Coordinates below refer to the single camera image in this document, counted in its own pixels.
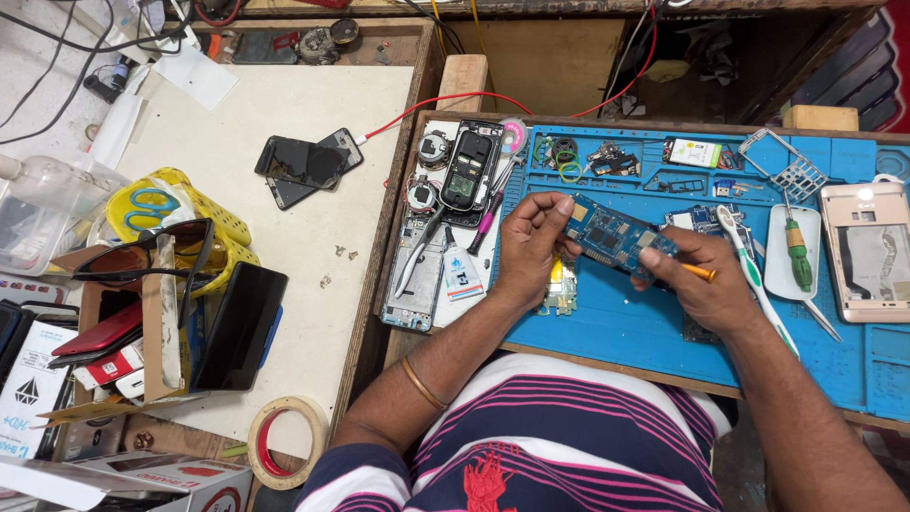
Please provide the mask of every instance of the pink and navy striped shirt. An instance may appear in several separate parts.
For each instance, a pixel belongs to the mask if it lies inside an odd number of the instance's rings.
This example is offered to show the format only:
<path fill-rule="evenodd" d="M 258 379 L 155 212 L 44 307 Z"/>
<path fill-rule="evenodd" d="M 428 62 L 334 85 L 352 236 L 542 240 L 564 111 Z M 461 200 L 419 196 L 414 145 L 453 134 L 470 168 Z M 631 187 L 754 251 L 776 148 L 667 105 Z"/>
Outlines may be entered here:
<path fill-rule="evenodd" d="M 704 393 L 539 355 L 480 369 L 408 468 L 338 446 L 297 512 L 721 510 L 709 469 L 730 422 Z"/>

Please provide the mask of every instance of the masking tape roll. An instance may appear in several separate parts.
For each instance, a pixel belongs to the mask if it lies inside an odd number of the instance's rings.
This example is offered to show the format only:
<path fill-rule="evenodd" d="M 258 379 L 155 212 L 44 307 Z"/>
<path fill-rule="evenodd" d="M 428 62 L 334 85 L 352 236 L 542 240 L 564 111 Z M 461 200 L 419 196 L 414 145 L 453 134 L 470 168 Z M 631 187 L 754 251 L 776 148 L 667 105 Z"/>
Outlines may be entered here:
<path fill-rule="evenodd" d="M 528 143 L 528 127 L 518 118 L 503 119 L 500 124 L 505 127 L 500 158 L 506 159 L 524 149 Z"/>
<path fill-rule="evenodd" d="M 309 451 L 306 464 L 293 473 L 276 464 L 275 459 L 268 452 L 267 446 L 268 430 L 272 426 L 272 422 L 287 411 L 295 411 L 303 415 L 313 434 L 313 446 Z M 248 458 L 249 464 L 253 467 L 253 474 L 264 485 L 279 491 L 299 486 L 306 481 L 316 461 L 326 450 L 328 431 L 329 420 L 322 412 L 322 407 L 319 407 L 312 399 L 294 395 L 272 400 L 256 414 L 256 417 L 253 418 L 253 425 L 249 428 Z"/>

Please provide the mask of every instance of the blue silicone mat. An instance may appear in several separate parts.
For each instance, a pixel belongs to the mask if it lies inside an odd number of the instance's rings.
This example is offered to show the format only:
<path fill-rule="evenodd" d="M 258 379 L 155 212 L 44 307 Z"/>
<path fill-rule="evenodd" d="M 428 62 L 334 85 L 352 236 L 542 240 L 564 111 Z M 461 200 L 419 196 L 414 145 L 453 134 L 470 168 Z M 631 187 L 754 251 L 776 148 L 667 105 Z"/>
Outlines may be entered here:
<path fill-rule="evenodd" d="M 695 205 L 735 203 L 746 214 L 743 224 L 765 245 L 771 207 L 783 200 L 752 164 L 743 170 L 703 169 L 662 163 L 666 138 L 688 138 L 728 145 L 736 152 L 745 136 L 703 133 L 644 132 L 607 128 L 575 128 L 538 125 L 531 131 L 531 147 L 541 136 L 571 137 L 584 157 L 604 140 L 613 140 L 642 163 L 642 176 L 598 178 L 585 173 L 577 183 L 564 183 L 557 171 L 534 158 L 513 172 L 506 187 L 503 217 L 529 192 L 558 190 L 580 192 L 610 208 L 654 224 L 663 223 L 668 211 Z M 877 147 L 872 140 L 784 137 L 830 178 L 828 184 L 870 181 L 877 172 L 910 181 L 910 151 L 904 147 Z M 789 151 L 765 137 L 748 155 L 770 174 L 777 174 L 791 161 Z M 567 170 L 567 176 L 574 173 Z M 670 194 L 643 190 L 654 175 L 661 181 L 704 179 L 704 191 Z M 716 179 L 762 185 L 742 197 L 712 196 Z M 814 197 L 802 206 L 817 209 Z M 769 293 L 771 302 L 793 336 L 803 365 L 831 401 L 841 407 L 882 417 L 910 420 L 910 324 L 851 324 L 837 316 L 828 273 L 827 255 L 820 251 L 818 293 L 813 302 L 844 339 L 836 342 L 799 302 Z M 496 279 L 499 242 L 490 283 Z M 763 260 L 758 259 L 763 268 Z M 721 344 L 686 342 L 682 336 L 683 309 L 676 297 L 651 288 L 638 293 L 629 277 L 598 262 L 581 257 L 576 262 L 578 310 L 571 316 L 529 312 L 506 336 L 506 341 L 600 361 L 624 364 L 664 374 L 706 382 L 739 386 L 733 363 Z"/>

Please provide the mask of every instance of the glue tube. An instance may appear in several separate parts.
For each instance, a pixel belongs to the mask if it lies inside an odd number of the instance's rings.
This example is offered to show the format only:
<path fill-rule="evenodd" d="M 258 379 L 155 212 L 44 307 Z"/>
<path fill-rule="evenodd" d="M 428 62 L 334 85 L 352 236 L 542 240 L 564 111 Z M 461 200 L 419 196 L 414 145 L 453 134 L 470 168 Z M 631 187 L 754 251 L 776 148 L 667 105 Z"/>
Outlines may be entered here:
<path fill-rule="evenodd" d="M 442 272 L 446 277 L 446 288 L 449 289 L 447 292 L 449 302 L 482 294 L 480 276 L 474 270 L 468 252 L 455 245 L 455 237 L 452 236 L 452 229 L 448 224 L 446 238 L 449 240 L 449 248 L 442 254 Z"/>

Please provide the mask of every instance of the toothbrush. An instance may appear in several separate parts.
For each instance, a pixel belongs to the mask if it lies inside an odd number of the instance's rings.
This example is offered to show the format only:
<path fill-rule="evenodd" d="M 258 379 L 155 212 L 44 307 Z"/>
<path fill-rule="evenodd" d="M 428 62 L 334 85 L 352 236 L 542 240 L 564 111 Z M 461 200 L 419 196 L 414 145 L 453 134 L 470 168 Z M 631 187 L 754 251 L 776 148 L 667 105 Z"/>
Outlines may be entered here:
<path fill-rule="evenodd" d="M 743 241 L 739 238 L 739 234 L 736 232 L 736 221 L 733 220 L 733 215 L 730 211 L 723 205 L 718 205 L 716 208 L 717 220 L 720 221 L 721 227 L 723 230 L 730 235 L 730 240 L 733 241 L 733 246 L 736 249 L 736 254 L 739 256 L 740 266 L 743 267 L 743 274 L 745 274 L 745 279 L 749 282 L 749 286 L 752 286 L 755 296 L 758 297 L 758 302 L 762 305 L 762 311 L 764 316 L 768 319 L 768 322 L 774 326 L 774 329 L 777 330 L 777 333 L 781 335 L 781 338 L 784 339 L 784 343 L 790 347 L 790 351 L 794 353 L 796 359 L 799 359 L 799 351 L 796 350 L 796 345 L 793 342 L 793 339 L 790 337 L 790 333 L 787 332 L 784 327 L 784 323 L 781 322 L 781 317 L 777 316 L 777 312 L 772 307 L 771 302 L 768 300 L 767 293 L 764 292 L 764 287 L 762 286 L 762 274 L 758 272 L 758 267 L 755 265 L 755 262 L 749 258 L 749 254 L 745 251 L 745 246 L 743 246 Z"/>

